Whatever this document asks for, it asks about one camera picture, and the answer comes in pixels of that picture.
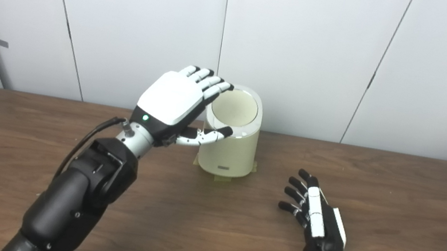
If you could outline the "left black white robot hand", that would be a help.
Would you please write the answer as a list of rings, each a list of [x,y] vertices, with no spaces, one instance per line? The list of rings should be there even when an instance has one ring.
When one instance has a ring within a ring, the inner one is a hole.
[[[130,122],[146,130],[153,147],[212,144],[230,137],[233,129],[202,130],[190,125],[221,94],[234,89],[210,69],[192,65],[169,71],[140,96]]]

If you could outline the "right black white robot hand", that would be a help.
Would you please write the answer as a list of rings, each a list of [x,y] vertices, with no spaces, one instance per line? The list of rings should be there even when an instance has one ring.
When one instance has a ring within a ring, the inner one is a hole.
[[[289,177],[284,192],[295,204],[280,201],[280,210],[294,216],[304,232],[303,251],[345,251],[346,233],[339,209],[330,206],[318,178],[304,169]]]

